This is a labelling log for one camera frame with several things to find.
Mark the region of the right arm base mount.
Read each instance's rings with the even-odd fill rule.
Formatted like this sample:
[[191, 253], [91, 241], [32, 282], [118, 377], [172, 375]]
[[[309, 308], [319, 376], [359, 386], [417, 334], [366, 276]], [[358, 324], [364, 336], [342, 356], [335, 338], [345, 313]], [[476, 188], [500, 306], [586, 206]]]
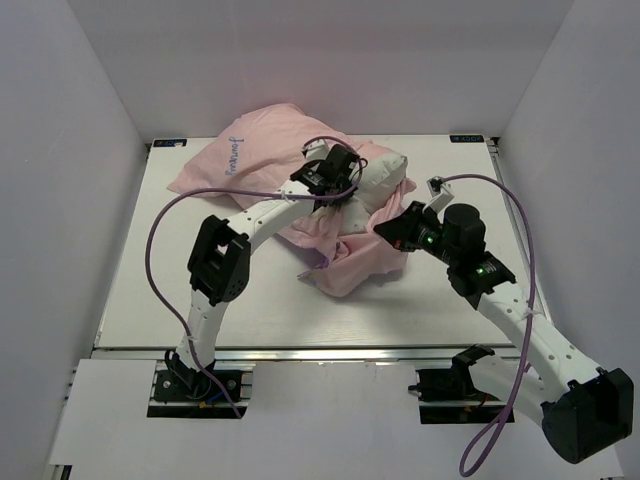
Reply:
[[422, 425], [488, 424], [504, 405], [498, 398], [477, 390], [469, 368], [480, 359], [492, 359], [495, 351], [473, 345], [455, 355], [447, 368], [425, 368], [417, 371], [417, 381], [408, 393], [419, 401]]

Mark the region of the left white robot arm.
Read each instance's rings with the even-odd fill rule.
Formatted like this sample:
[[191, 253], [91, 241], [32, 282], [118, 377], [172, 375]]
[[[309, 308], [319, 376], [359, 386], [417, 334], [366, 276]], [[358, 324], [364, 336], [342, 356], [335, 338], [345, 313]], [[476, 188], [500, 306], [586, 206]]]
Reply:
[[210, 390], [211, 374], [202, 367], [215, 361], [225, 311], [249, 283], [252, 253], [318, 208], [345, 203], [357, 189], [365, 165], [354, 151], [335, 144], [325, 158], [306, 162], [263, 200], [229, 218], [211, 215], [202, 222], [187, 264], [188, 331], [176, 349], [185, 365], [176, 384], [188, 398], [202, 398]]

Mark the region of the pink and purple Frozen pillowcase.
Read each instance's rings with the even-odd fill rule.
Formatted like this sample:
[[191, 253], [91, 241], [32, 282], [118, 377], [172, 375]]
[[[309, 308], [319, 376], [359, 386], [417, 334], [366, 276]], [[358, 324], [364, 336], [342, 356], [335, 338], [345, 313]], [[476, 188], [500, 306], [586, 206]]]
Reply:
[[[212, 197], [229, 188], [232, 199], [248, 208], [256, 202], [250, 192], [273, 192], [280, 187], [303, 165], [304, 144], [318, 136], [341, 139], [367, 161], [395, 152], [336, 131], [293, 104], [276, 104], [237, 118], [189, 160], [167, 188], [176, 194], [205, 188]], [[304, 273], [305, 280], [328, 295], [343, 297], [372, 275], [405, 268], [407, 254], [384, 242], [373, 227], [397, 216], [404, 196], [415, 188], [406, 169], [405, 178], [385, 206], [371, 215], [363, 233], [339, 234], [343, 205], [321, 208], [279, 234], [295, 247], [322, 256], [321, 263]]]

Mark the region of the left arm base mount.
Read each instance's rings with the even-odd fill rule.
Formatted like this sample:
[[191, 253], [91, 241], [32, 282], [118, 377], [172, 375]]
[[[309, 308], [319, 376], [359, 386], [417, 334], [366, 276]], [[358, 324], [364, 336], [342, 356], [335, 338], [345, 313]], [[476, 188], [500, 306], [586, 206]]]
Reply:
[[198, 369], [181, 362], [174, 350], [166, 350], [156, 366], [147, 417], [155, 419], [238, 420], [244, 416], [251, 397], [252, 373], [243, 370], [214, 370], [207, 367], [223, 386]]

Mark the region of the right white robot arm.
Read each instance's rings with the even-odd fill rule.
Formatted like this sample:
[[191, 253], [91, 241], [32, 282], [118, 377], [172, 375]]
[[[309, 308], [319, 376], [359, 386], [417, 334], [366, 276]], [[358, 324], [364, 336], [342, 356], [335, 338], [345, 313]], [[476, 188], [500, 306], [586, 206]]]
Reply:
[[631, 435], [631, 378], [602, 368], [529, 309], [515, 275], [487, 250], [475, 207], [454, 204], [439, 216], [413, 202], [374, 231], [396, 250], [442, 261], [452, 288], [520, 350], [536, 374], [523, 377], [515, 408], [540, 426], [563, 460], [578, 464]]

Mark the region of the white pillow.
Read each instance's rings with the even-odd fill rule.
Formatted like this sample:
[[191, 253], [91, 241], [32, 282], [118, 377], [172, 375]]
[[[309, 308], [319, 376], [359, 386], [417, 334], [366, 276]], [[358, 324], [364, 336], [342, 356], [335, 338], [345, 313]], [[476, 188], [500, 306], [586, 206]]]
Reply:
[[368, 161], [354, 195], [341, 208], [340, 235], [366, 231], [372, 214], [385, 206], [406, 176], [408, 159], [396, 152], [384, 153]]

